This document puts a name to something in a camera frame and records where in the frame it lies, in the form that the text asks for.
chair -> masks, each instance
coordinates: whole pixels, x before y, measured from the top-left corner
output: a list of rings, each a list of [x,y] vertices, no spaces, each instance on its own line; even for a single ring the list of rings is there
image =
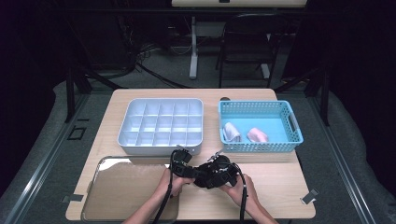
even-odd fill
[[[269,88],[279,43],[288,26],[284,17],[275,14],[240,14],[226,21],[216,63],[216,69],[219,68],[219,88],[223,80],[224,63],[257,64],[256,70],[263,63],[271,64],[266,86]]]

blue basket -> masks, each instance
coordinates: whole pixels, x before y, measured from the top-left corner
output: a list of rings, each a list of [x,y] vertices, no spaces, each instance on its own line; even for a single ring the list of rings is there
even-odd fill
[[[241,134],[241,142],[227,142],[223,127],[227,122]],[[247,134],[258,128],[268,142],[251,142]],[[291,152],[303,141],[297,119],[287,101],[220,101],[219,131],[226,152]]]

white box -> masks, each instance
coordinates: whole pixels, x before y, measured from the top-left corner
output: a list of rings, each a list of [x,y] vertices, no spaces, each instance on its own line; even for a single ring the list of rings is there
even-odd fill
[[[118,142],[128,155],[201,152],[204,105],[195,98],[137,98],[129,103]]]

cable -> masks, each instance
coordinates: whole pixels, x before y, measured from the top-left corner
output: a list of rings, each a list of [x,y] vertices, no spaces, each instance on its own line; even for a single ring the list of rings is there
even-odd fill
[[[247,187],[247,182],[245,180],[244,174],[242,173],[241,168],[235,163],[230,163],[230,162],[219,162],[219,164],[228,164],[231,165],[233,168],[235,168],[239,175],[242,178],[242,183],[244,185],[244,188],[242,190],[242,202],[241,202],[241,209],[239,211],[239,221],[241,223],[244,223],[245,219],[245,210],[246,210],[246,204],[247,204],[247,199],[248,199],[248,187]]]
[[[161,203],[160,209],[157,212],[157,215],[154,218],[154,221],[152,222],[152,224],[156,224],[158,222],[158,220],[160,219],[161,214],[163,213],[163,209],[166,206],[166,203],[168,202],[169,197],[171,196],[171,192],[172,192],[172,182],[173,182],[173,173],[172,173],[172,161],[173,161],[173,157],[175,155],[175,150],[172,152],[171,157],[170,157],[170,162],[169,162],[169,170],[171,172],[170,176],[169,176],[169,184],[168,184],[168,190],[165,193],[165,196],[163,197],[163,202]]]
[[[133,72],[134,68],[133,67],[127,67],[125,69],[123,69],[121,72],[116,73],[116,74],[111,74],[111,75],[103,75],[101,74],[101,77],[104,77],[106,79],[112,79],[112,78],[116,78],[116,77],[125,77],[126,75],[128,75],[129,73]]]
[[[192,87],[185,86],[185,85],[176,83],[176,82],[174,82],[174,81],[172,81],[172,80],[170,80],[170,79],[167,79],[167,78],[165,78],[165,77],[162,77],[161,75],[159,75],[159,74],[157,74],[157,73],[155,73],[155,72],[153,72],[153,71],[147,69],[147,67],[143,66],[143,64],[141,64],[141,63],[136,63],[136,65],[139,66],[140,68],[142,68],[144,71],[146,71],[146,72],[149,73],[150,75],[152,75],[152,76],[158,78],[163,84],[168,85],[169,87],[172,87],[172,88],[175,88],[175,89],[176,89],[176,88],[181,88],[181,89],[192,89]]]
[[[188,49],[186,49],[184,52],[177,52],[175,49],[182,49],[182,48],[188,48]],[[186,47],[181,47],[181,46],[179,46],[179,47],[173,47],[173,46],[171,46],[171,50],[175,53],[175,54],[178,54],[178,55],[183,55],[183,54],[185,54],[185,53],[188,53],[189,51],[190,51],[190,49],[192,48],[192,45],[189,45],[189,46],[186,46]]]

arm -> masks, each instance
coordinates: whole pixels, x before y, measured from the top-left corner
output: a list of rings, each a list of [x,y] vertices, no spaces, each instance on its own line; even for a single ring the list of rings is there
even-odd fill
[[[149,219],[153,213],[160,208],[160,205],[163,202],[163,197],[165,196],[168,189],[170,175],[172,175],[172,173],[169,169],[165,169],[163,171],[163,177],[161,177],[157,188],[154,190],[154,193],[145,203],[143,203],[139,209],[137,209],[123,222],[124,224],[149,223]],[[190,184],[192,182],[194,182],[194,179],[173,176],[171,195],[177,196],[184,184]]]
[[[277,223],[276,220],[271,217],[268,211],[260,204],[251,177],[248,175],[244,175],[244,178],[247,183],[247,213],[259,224]],[[237,177],[237,183],[234,187],[230,187],[227,185],[219,187],[219,189],[226,192],[238,206],[241,206],[243,188],[244,185],[242,182],[242,177],[240,175]]]

